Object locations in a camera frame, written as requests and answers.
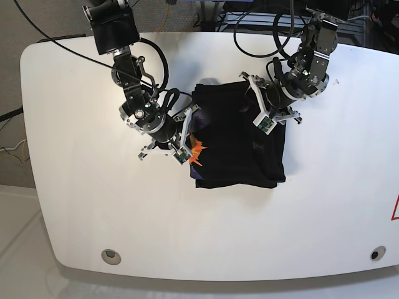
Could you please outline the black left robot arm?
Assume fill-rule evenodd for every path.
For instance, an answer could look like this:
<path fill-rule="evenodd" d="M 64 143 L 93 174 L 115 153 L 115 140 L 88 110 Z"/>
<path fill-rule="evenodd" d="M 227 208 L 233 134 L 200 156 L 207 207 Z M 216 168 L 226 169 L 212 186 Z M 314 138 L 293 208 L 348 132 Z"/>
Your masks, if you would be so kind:
<path fill-rule="evenodd" d="M 269 74 L 267 80 L 246 72 L 240 74 L 249 82 L 259 105 L 260 113 L 253 123 L 266 134 L 290 119 L 301 123 L 300 113 L 291 105 L 298 100 L 320 95 L 329 82 L 327 67 L 330 55 L 338 44 L 338 23 L 347 21 L 349 5 L 335 7 L 322 1 L 308 1 L 306 9 L 312 15 L 300 31 L 301 43 L 296 53 L 287 54 L 284 50 L 287 42 L 279 40 L 278 23 L 286 12 L 290 15 L 286 39 L 291 39 L 294 33 L 295 12 L 291 1 L 289 8 L 276 14 L 271 28 L 277 49 L 269 54 L 272 60 L 268 64 L 274 67 L 274 73 Z"/>

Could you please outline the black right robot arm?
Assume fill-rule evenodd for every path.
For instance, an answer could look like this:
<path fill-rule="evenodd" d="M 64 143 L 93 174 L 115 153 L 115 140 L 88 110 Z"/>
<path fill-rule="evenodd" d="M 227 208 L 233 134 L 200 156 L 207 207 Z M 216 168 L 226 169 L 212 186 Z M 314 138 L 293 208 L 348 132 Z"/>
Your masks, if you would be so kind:
<path fill-rule="evenodd" d="M 151 143 L 142 148 L 139 158 L 160 153 L 174 157 L 179 163 L 188 161 L 193 156 L 188 145 L 193 110 L 186 107 L 175 116 L 170 115 L 182 92 L 177 88 L 167 89 L 166 57 L 154 42 L 140 37 L 128 1 L 89 1 L 83 10 L 98 53 L 113 56 L 112 78 L 125 95 L 125 102 L 119 108 L 121 119 L 141 135 L 151 137 Z M 132 55 L 130 48 L 137 42 L 149 45 L 160 56 L 161 85 L 145 71 L 145 58 Z"/>

